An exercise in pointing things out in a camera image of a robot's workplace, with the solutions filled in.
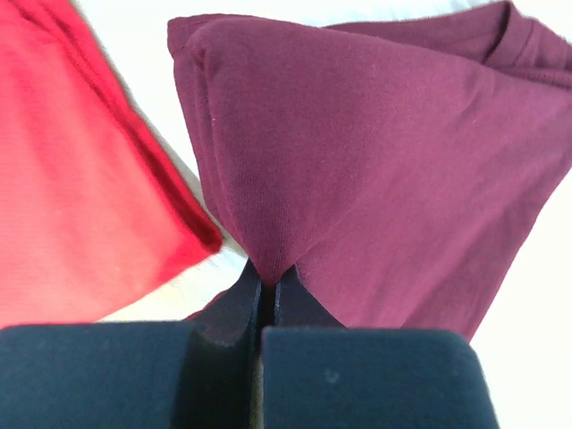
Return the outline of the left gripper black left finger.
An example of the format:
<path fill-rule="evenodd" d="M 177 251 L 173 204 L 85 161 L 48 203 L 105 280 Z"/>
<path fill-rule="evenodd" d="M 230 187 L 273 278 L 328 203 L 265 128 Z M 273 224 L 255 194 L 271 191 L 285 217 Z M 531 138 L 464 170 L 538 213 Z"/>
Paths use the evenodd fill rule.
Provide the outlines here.
<path fill-rule="evenodd" d="M 4 328 L 2 427 L 246 427 L 260 294 L 246 265 L 186 321 Z"/>

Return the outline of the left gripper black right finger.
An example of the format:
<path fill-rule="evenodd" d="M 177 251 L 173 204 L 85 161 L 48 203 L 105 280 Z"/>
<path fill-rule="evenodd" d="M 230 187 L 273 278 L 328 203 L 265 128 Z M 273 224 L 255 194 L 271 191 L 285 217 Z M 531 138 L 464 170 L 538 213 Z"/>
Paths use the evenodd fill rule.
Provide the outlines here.
<path fill-rule="evenodd" d="M 443 330 L 349 329 L 291 267 L 262 331 L 265 428 L 496 428 L 482 367 Z"/>

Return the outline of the maroon t shirt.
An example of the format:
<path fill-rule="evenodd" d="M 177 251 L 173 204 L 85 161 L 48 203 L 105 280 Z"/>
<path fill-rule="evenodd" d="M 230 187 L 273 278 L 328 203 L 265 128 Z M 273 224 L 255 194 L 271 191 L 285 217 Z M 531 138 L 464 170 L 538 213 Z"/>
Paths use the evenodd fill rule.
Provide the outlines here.
<path fill-rule="evenodd" d="M 167 44 L 206 206 L 263 281 L 352 327 L 474 336 L 571 166 L 571 47 L 510 2 L 317 28 L 208 14 Z"/>

